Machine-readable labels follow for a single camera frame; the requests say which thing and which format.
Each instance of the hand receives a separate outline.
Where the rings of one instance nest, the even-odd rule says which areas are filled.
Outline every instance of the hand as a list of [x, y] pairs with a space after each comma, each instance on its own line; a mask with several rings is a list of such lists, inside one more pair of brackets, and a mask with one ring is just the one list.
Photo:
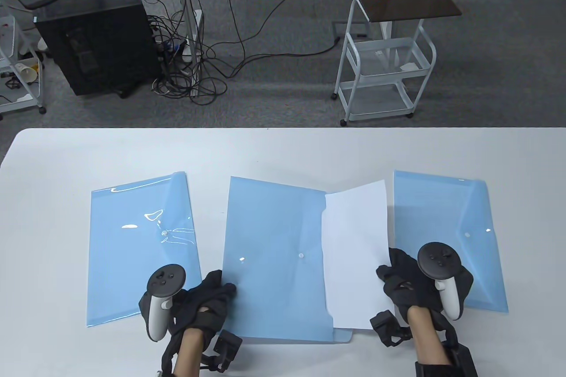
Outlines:
[[179, 352], [184, 331], [200, 329], [203, 333], [203, 351], [210, 345], [214, 335], [222, 329], [228, 303], [236, 295], [236, 286], [222, 285], [222, 271], [209, 272], [203, 282], [190, 290], [181, 290], [173, 296], [168, 330], [171, 340], [161, 359], [164, 375], [171, 372], [173, 355]]
[[399, 308], [405, 322], [408, 322], [407, 312], [411, 306], [442, 312], [434, 280], [423, 274], [417, 261], [398, 248], [390, 248], [390, 258], [391, 266], [381, 265], [376, 273], [385, 282], [383, 291]]

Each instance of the black cable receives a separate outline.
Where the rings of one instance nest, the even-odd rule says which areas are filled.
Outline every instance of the black cable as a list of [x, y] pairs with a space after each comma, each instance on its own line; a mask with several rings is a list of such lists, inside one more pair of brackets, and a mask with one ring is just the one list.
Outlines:
[[[243, 39], [242, 42], [246, 42], [246, 41], [249, 41], [249, 40], [251, 40], [251, 39], [257, 37], [257, 36], [259, 35], [259, 33], [261, 32], [261, 30], [263, 30], [263, 27], [265, 26], [265, 24], [267, 23], [267, 21], [269, 20], [269, 18], [271, 18], [271, 15], [273, 15], [273, 13], [275, 13], [275, 11], [279, 8], [279, 6], [281, 6], [283, 3], [285, 3], [285, 1], [287, 1], [287, 0], [281, 0], [281, 1], [273, 8], [273, 10], [272, 10], [271, 12], [269, 12], [269, 15], [267, 15], [267, 18], [265, 18], [265, 20], [263, 21], [263, 24], [261, 24], [259, 30], [257, 30], [257, 32], [256, 32], [255, 34], [249, 36], [248, 38]], [[221, 42], [212, 44], [211, 47], [218, 46], [219, 44], [238, 44], [238, 43], [240, 43], [239, 40], [238, 40], [238, 41], [221, 41]]]
[[[269, 58], [269, 57], [317, 56], [318, 54], [324, 54], [324, 53], [327, 53], [328, 51], [332, 50], [335, 46], [337, 46], [337, 44], [340, 40], [340, 38], [337, 38], [336, 40], [334, 40], [333, 46], [331, 46], [331, 47], [329, 47], [325, 50], [322, 50], [320, 52], [315, 52], [315, 53], [261, 53], [261, 54], [253, 54], [252, 56], [247, 57], [246, 48], [245, 48], [243, 43], [255, 38], [256, 36], [258, 36], [260, 34], [260, 32], [263, 30], [263, 27], [266, 25], [269, 18], [271, 18], [273, 13], [275, 13], [277, 8], [279, 8], [279, 6], [281, 6], [287, 0], [280, 1], [275, 6], [275, 8], [269, 13], [269, 15], [267, 15], [267, 18], [265, 18], [265, 20], [263, 21], [263, 24], [261, 25], [260, 29], [255, 34], [253, 34], [252, 36], [250, 36], [246, 39], [242, 39], [242, 36], [241, 36], [239, 29], [238, 29], [238, 24], [237, 24], [237, 21], [236, 21], [236, 18], [235, 18], [232, 0], [228, 0], [229, 5], [230, 5], [230, 13], [232, 15], [232, 19], [233, 19], [233, 22], [234, 22], [234, 27], [236, 29], [236, 33], [238, 35], [238, 41], [237, 42], [218, 42], [218, 43], [212, 44], [211, 46], [207, 46], [204, 43], [204, 38], [205, 38], [204, 11], [203, 11], [203, 8], [202, 8], [202, 3], [200, 2], [200, 0], [197, 0], [198, 5], [200, 7], [200, 10], [202, 11], [202, 15], [201, 15], [200, 25], [198, 25], [198, 27], [197, 27], [198, 37], [197, 37], [197, 43], [196, 43], [196, 46], [195, 46], [197, 51], [195, 53], [200, 54], [200, 60], [198, 60], [198, 61], [192, 60], [192, 63], [190, 63], [190, 64], [185, 64], [184, 62], [182, 62], [182, 65], [180, 65], [179, 61], [182, 60], [182, 55], [179, 55], [178, 52], [184, 46], [186, 41], [184, 40], [184, 37], [182, 37], [178, 34], [178, 29], [179, 29], [180, 24], [182, 22], [184, 22], [184, 16], [182, 16], [176, 23], [174, 22], [174, 17], [178, 13], [182, 13], [184, 10], [186, 10], [186, 7], [188, 5], [190, 5], [190, 9], [191, 9], [190, 13], [194, 14], [195, 10], [194, 10], [192, 0], [184, 0], [183, 9], [181, 11], [176, 11], [172, 16], [170, 16], [168, 14], [167, 8], [162, 1], [160, 1], [160, 0], [155, 0], [155, 1], [156, 1], [155, 4], [161, 3], [161, 5], [165, 8], [165, 13], [166, 13], [167, 17], [163, 18], [163, 17], [149, 15], [148, 19], [150, 20], [150, 22], [152, 22], [154, 30], [156, 30], [158, 32], [159, 36], [161, 37], [162, 42], [169, 41], [172, 44], [173, 49], [175, 48], [174, 47], [174, 41], [176, 39], [182, 39], [183, 43], [181, 44], [181, 46], [178, 46], [177, 50], [174, 50], [172, 58], [168, 61], [168, 63], [166, 63], [166, 66], [168, 68], [166, 75], [164, 77], [162, 77], [160, 80], [154, 81], [153, 89], [154, 89], [155, 92], [157, 92], [161, 96], [164, 96], [164, 97], [170, 98], [170, 99], [182, 99], [182, 98], [188, 97], [193, 103], [196, 103], [200, 106], [206, 106], [206, 105], [214, 102], [219, 96], [221, 96], [222, 94], [224, 94], [228, 90], [228, 85], [226, 84], [226, 82], [224, 82], [220, 78], [217, 78], [217, 77], [211, 75], [210, 70], [208, 69], [208, 65], [212, 66], [212, 68], [214, 68], [224, 78], [230, 79], [230, 78], [234, 78], [243, 69], [244, 66], [246, 66], [249, 63], [254, 62], [256, 60], [261, 60], [261, 59]], [[217, 58], [216, 52], [214, 50], [214, 46], [217, 46], [219, 44], [240, 44], [242, 46], [243, 59], [240, 60], [240, 62], [236, 66], [232, 66], [231, 64], [229, 64], [225, 60]], [[231, 69], [231, 71], [229, 72], [229, 74], [224, 73], [212, 61], [218, 61], [221, 64], [223, 64], [224, 66], [228, 66], [228, 68]], [[203, 82], [205, 82], [205, 81], [210, 82], [212, 84], [212, 89], [206, 88], [205, 86], [203, 86]], [[221, 91], [219, 91], [216, 83], [224, 85], [224, 88]], [[198, 96], [192, 96], [192, 92], [195, 89], [198, 90], [198, 92], [199, 92]], [[205, 97], [205, 98], [210, 97], [210, 100], [208, 100], [208, 102], [204, 102], [204, 103], [197, 100], [198, 98], [202, 98], [202, 97]]]

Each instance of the white shelf rack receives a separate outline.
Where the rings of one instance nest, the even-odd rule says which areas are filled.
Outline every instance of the white shelf rack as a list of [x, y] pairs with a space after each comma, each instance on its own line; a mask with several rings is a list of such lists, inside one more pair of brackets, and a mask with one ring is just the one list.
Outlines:
[[[25, 52], [32, 54], [31, 58], [18, 60], [18, 47], [20, 40], [23, 42]], [[16, 64], [22, 63], [30, 68], [37, 66], [37, 79], [27, 84], [20, 72], [16, 69]], [[0, 120], [2, 113], [12, 110], [20, 110], [28, 107], [38, 107], [39, 113], [46, 112], [43, 106], [43, 65], [37, 57], [30, 41], [24, 35], [18, 22], [12, 15], [0, 18], [0, 73], [10, 72], [20, 82], [19, 88], [10, 89], [6, 82], [12, 75], [0, 78]]]
[[[340, 125], [346, 126], [348, 121], [403, 114], [412, 117], [436, 64], [436, 48], [423, 28], [424, 19], [419, 21], [412, 38], [355, 42], [350, 28], [356, 5], [368, 22], [370, 21], [360, 1], [353, 0], [332, 95], [333, 99], [339, 97], [344, 107], [345, 117], [340, 121]], [[417, 44], [419, 36], [422, 36], [430, 47], [431, 60]], [[346, 59], [354, 70], [355, 77], [354, 80], [341, 82]], [[419, 92], [412, 101], [403, 80], [423, 76]]]

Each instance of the forearm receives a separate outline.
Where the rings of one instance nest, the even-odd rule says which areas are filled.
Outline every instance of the forearm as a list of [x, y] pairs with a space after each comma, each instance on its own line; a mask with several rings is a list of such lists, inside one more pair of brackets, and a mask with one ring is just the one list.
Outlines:
[[183, 333], [173, 373], [176, 377], [198, 377], [203, 353], [203, 332], [188, 328]]
[[407, 318], [417, 350], [417, 361], [422, 365], [450, 365], [450, 360], [432, 324], [429, 310], [412, 306], [409, 308]]

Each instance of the white utility cart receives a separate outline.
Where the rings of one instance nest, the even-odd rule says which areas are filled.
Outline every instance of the white utility cart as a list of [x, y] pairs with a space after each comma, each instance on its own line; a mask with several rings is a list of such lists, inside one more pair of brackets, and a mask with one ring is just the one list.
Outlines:
[[[18, 60], [19, 43], [24, 53], [32, 57]], [[37, 78], [26, 82], [18, 68], [22, 65], [37, 72]], [[12, 15], [0, 18], [0, 120], [2, 113], [28, 107], [38, 107], [40, 114], [47, 110], [43, 106], [43, 65], [30, 40], [25, 36]]]
[[[366, 21], [379, 23], [382, 39], [355, 41], [350, 33], [356, 6]], [[353, 0], [332, 99], [340, 98], [345, 116], [340, 121], [406, 115], [412, 117], [436, 63], [436, 48], [423, 28], [425, 19], [461, 15], [452, 0]], [[412, 37], [391, 35], [390, 23], [417, 20]], [[421, 47], [427, 46], [428, 58]], [[348, 60], [354, 79], [342, 82]], [[404, 80], [423, 78], [411, 100]]]

